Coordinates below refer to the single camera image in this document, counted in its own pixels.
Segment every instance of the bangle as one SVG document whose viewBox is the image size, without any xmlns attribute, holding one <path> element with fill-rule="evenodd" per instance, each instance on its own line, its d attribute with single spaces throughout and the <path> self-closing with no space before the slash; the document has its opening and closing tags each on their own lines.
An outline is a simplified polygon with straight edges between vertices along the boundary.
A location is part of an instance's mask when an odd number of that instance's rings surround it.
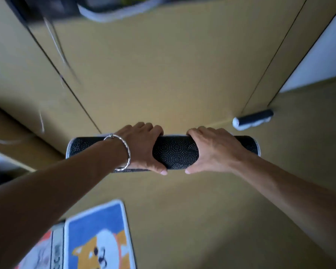
<svg viewBox="0 0 336 269">
<path fill-rule="evenodd" d="M 128 167 L 128 166 L 130 165 L 130 163 L 131 163 L 131 151 L 130 151 L 130 149 L 129 149 L 129 147 L 128 147 L 128 144 L 126 143 L 126 141 L 125 141 L 124 139 L 122 139 L 122 138 L 121 138 L 120 136 L 118 136 L 118 135 L 115 135 L 115 134 L 109 134 L 109 135 L 108 135 L 106 138 L 104 138 L 103 140 L 106 140 L 106 139 L 113 139 L 114 137 L 120 139 L 120 140 L 123 142 L 123 144 L 124 144 L 124 146 L 126 147 L 126 149 L 127 149 L 127 153 L 128 153 L 128 162 L 127 162 L 126 166 L 121 167 L 121 168 L 116 168 L 116 169 L 115 169 L 116 171 L 123 171 L 123 170 L 126 170 L 127 167 Z"/>
</svg>

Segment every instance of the rolled mat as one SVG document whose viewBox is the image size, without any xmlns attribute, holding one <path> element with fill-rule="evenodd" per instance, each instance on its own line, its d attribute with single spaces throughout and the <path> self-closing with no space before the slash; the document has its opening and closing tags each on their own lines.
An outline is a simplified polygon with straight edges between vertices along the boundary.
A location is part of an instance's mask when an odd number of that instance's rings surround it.
<svg viewBox="0 0 336 269">
<path fill-rule="evenodd" d="M 67 146 L 66 158 L 72 157 L 96 142 L 103 140 L 100 137 L 78 137 L 72 139 Z M 235 138 L 247 150 L 260 156 L 260 147 L 256 140 L 250 136 L 235 136 Z M 185 169 L 195 163 L 199 157 L 198 147 L 191 136 L 168 135 L 159 136 L 153 146 L 153 157 L 163 163 L 168 170 Z M 126 169 L 115 172 L 139 172 L 148 171 L 144 169 Z"/>
</svg>

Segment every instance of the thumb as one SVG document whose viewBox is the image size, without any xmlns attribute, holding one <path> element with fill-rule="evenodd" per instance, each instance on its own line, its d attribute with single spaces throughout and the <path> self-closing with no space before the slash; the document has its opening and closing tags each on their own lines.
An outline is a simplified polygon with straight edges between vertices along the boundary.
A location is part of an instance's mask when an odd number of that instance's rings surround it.
<svg viewBox="0 0 336 269">
<path fill-rule="evenodd" d="M 201 171 L 204 171 L 204 168 L 203 165 L 199 162 L 199 159 L 185 170 L 186 174 L 194 174 Z"/>
<path fill-rule="evenodd" d="M 156 159 L 153 159 L 151 164 L 147 168 L 148 170 L 151 170 L 153 172 L 159 173 L 161 175 L 166 175 L 167 168 L 160 162 L 158 162 Z"/>
</svg>

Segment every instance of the dog mouth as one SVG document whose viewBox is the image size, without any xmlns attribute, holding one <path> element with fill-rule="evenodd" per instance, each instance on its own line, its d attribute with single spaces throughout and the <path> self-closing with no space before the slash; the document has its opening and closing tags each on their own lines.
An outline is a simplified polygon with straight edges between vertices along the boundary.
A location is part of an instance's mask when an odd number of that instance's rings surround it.
<svg viewBox="0 0 336 269">
<path fill-rule="evenodd" d="M 105 258 L 106 249 L 104 247 L 102 247 L 100 250 L 103 251 L 103 254 L 99 255 L 99 263 L 101 265 L 101 268 L 104 269 L 104 268 L 107 267 L 107 261 L 106 261 L 106 258 Z"/>
</svg>

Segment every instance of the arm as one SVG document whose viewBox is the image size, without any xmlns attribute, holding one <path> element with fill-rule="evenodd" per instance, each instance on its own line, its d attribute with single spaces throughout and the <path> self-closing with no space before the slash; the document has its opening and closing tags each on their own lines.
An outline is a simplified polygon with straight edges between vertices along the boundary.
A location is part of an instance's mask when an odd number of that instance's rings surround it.
<svg viewBox="0 0 336 269">
<path fill-rule="evenodd" d="M 191 129 L 199 158 L 186 173 L 233 172 L 281 209 L 336 261 L 336 194 L 244 149 L 226 130 Z"/>
<path fill-rule="evenodd" d="M 137 123 L 117 135 L 131 151 L 130 168 L 145 168 L 166 174 L 166 167 L 152 156 L 160 126 Z M 81 197 L 128 155 L 117 138 L 100 141 L 83 152 L 46 170 L 22 176 L 0 186 L 0 268 L 12 268 L 40 237 Z"/>
</svg>

